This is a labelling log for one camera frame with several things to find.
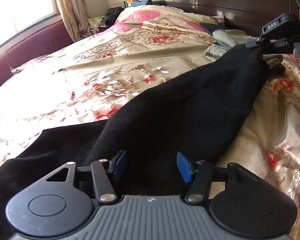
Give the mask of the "black pants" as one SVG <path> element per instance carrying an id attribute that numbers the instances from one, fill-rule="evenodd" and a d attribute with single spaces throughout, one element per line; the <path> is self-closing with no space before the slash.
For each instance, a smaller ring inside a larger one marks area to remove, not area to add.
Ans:
<path id="1" fill-rule="evenodd" d="M 263 50 L 242 44 L 145 90 L 107 120 L 44 130 L 0 167 L 0 239 L 13 233 L 5 217 L 8 201 L 68 161 L 87 166 L 124 150 L 123 193 L 181 193 L 177 153 L 215 163 L 236 139 L 269 71 Z"/>

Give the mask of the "folded grey-green clothes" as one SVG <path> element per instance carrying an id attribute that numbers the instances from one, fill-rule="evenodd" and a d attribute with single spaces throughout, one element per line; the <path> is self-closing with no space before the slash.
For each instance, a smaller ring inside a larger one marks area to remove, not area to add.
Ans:
<path id="1" fill-rule="evenodd" d="M 206 48 L 204 56 L 212 62 L 215 62 L 231 48 L 236 45 L 245 44 L 255 38 L 247 35 L 241 30 L 215 30 L 212 33 L 215 42 L 213 45 Z"/>

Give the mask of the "floral satin bedspread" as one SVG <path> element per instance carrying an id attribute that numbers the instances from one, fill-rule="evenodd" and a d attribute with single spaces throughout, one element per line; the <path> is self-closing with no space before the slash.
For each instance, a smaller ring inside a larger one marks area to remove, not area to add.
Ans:
<path id="1" fill-rule="evenodd" d="M 125 9 L 108 30 L 21 66 L 0 87 L 0 167 L 46 129 L 109 119 L 142 92 L 213 63 L 208 16 L 164 6 Z M 300 68 L 290 54 L 263 55 L 269 77 L 236 139 L 213 165 L 236 162 L 296 204 L 300 239 Z"/>

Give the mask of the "maroon upholstered bench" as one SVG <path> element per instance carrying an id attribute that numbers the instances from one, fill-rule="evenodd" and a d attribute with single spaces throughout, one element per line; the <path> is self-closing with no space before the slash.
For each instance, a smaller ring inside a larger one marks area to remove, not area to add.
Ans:
<path id="1" fill-rule="evenodd" d="M 12 68 L 39 56 L 51 54 L 72 43 L 63 21 L 34 33 L 0 56 L 0 86 L 12 76 Z"/>

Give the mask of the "black bag on nightstand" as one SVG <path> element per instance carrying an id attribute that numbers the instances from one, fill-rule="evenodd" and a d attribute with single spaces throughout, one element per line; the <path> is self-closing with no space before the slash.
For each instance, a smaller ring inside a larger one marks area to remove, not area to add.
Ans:
<path id="1" fill-rule="evenodd" d="M 107 10 L 105 16 L 103 17 L 103 23 L 106 28 L 113 26 L 118 18 L 118 16 L 123 12 L 122 7 L 114 7 Z"/>

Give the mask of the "beige curtain right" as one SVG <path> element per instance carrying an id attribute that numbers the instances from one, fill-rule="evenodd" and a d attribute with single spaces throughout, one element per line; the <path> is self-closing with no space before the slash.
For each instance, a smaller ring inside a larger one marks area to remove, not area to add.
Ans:
<path id="1" fill-rule="evenodd" d="M 74 42 L 93 35 L 83 0 L 56 0 L 56 3 L 66 31 Z"/>

